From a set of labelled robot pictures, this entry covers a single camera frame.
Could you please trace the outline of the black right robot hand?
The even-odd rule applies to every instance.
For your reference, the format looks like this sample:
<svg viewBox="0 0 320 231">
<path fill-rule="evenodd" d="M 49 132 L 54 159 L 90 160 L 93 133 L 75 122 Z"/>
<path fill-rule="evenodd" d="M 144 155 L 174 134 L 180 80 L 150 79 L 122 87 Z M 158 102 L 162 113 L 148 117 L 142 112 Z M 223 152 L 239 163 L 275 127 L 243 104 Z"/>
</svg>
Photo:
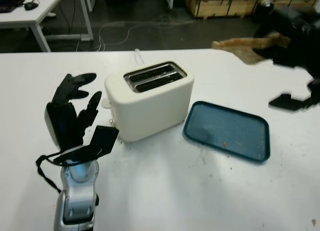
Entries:
<svg viewBox="0 0 320 231">
<path fill-rule="evenodd" d="M 272 46 L 256 49 L 262 57 L 275 65 L 305 69 L 311 76 L 320 76 L 320 15 L 311 8 L 276 7 L 264 19 L 254 38 L 270 33 L 289 38 L 287 48 Z"/>
</svg>

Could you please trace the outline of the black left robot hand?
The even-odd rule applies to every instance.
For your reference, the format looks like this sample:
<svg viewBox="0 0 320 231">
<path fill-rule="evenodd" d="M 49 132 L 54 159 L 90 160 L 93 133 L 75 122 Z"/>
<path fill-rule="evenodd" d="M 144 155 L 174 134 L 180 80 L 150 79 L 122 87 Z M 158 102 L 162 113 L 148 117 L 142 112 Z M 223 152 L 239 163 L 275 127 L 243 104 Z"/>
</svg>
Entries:
<svg viewBox="0 0 320 231">
<path fill-rule="evenodd" d="M 96 92 L 85 109 L 76 113 L 70 100 L 86 98 L 89 93 L 79 88 L 93 82 L 97 75 L 67 74 L 57 87 L 52 101 L 45 107 L 44 118 L 51 138 L 61 152 L 81 146 L 85 130 L 92 126 L 97 114 L 102 92 Z"/>
</svg>

